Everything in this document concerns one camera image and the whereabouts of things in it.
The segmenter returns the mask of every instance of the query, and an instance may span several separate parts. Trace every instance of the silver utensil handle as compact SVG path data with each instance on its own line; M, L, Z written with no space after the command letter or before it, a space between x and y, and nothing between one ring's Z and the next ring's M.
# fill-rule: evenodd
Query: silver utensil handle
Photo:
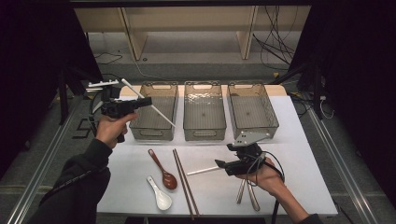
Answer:
M250 196L251 204L255 211L260 211L259 203L257 202L256 196L254 195L253 187L250 185L250 181L247 182L248 194Z
M246 179L243 179L241 182L241 187L239 187L238 195L236 196L236 203L240 204L242 201L242 195L244 194Z

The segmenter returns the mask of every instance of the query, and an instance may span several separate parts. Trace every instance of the chopsticks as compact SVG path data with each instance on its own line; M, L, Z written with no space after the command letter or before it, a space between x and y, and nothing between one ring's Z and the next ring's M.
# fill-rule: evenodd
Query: chopsticks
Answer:
M191 209L189 195L187 195L187 191L186 191L186 186L187 186L187 190L189 191L190 198L191 198L191 201L192 201L192 205L194 206L194 210L195 210L196 216L200 216L199 212L198 212L198 208L197 208L197 205L195 203L194 197L192 196L190 185L189 185L189 181L187 180L186 174L184 173L183 167L181 166L180 158L177 155L176 149L173 149L173 153L174 153L174 157L175 157L175 162L176 162L178 174L180 176L181 185L183 186L184 196L186 196L187 205L189 206L191 220L194 220L194 213L192 212L192 209Z

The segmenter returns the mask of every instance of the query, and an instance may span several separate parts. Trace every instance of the person's left hand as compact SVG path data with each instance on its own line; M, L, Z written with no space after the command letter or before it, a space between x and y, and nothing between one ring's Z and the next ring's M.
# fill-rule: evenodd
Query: person's left hand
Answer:
M125 115L120 119L112 119L109 116L102 115L95 138L110 148L114 148L117 144L117 137L128 132L126 123L133 119L137 119L136 113Z

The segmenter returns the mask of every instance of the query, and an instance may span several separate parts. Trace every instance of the black sleeve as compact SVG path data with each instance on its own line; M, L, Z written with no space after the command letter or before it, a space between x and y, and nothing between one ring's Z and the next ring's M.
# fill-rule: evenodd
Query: black sleeve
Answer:
M304 219L300 224L323 224L323 222L320 220L318 214L314 214Z
M28 223L95 223L96 205L110 179L111 153L110 147L93 139L84 154L70 158Z

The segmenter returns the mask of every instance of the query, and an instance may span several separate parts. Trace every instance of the spoon bowl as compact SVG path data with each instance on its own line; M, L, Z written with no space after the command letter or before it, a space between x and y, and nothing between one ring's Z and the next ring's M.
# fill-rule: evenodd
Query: spoon bowl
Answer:
M175 176L166 172L163 169L163 166L161 165L160 161L158 160L157 156L155 155L155 153L152 149L148 150L148 154L155 161L155 163L157 163L158 167L160 167L161 171L163 172L163 185L167 189L175 189L177 187L177 180L176 180Z
M166 210L170 208L172 205L172 199L158 188L151 175L148 176L147 180L152 186L152 189L154 189L155 200L157 202L158 208L160 208L161 210Z

